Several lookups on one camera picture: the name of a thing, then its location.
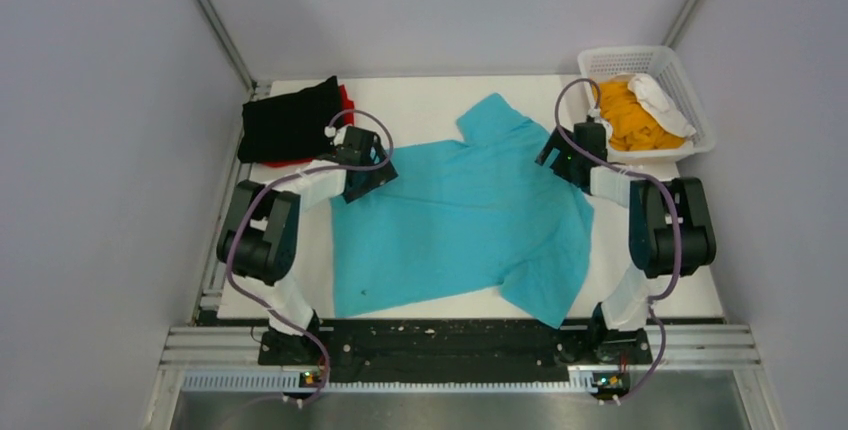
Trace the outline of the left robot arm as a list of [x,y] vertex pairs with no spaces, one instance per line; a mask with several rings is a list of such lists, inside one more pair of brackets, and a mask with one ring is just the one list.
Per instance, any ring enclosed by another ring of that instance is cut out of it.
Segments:
[[325,132],[329,154],[272,181],[235,185],[216,245],[230,287],[269,315],[260,340],[262,365],[329,361],[317,311],[293,274],[302,215],[334,198],[351,203],[398,176],[389,134],[353,125]]

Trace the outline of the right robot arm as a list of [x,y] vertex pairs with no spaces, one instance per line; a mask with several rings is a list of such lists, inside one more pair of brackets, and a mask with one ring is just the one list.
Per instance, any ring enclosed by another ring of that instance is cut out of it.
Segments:
[[598,303],[585,332],[563,343],[567,362],[645,359],[645,324],[654,306],[679,280],[712,263],[716,237],[702,182],[668,181],[608,162],[605,131],[598,123],[557,127],[536,158],[585,194],[628,212],[630,266],[611,295]]

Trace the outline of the cyan t-shirt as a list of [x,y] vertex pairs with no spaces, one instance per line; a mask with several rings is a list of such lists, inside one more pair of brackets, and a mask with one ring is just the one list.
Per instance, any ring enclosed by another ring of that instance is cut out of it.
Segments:
[[536,163],[548,132],[491,94],[460,140],[397,149],[395,180],[332,201],[334,310],[351,318],[484,288],[560,325],[589,272],[594,210]]

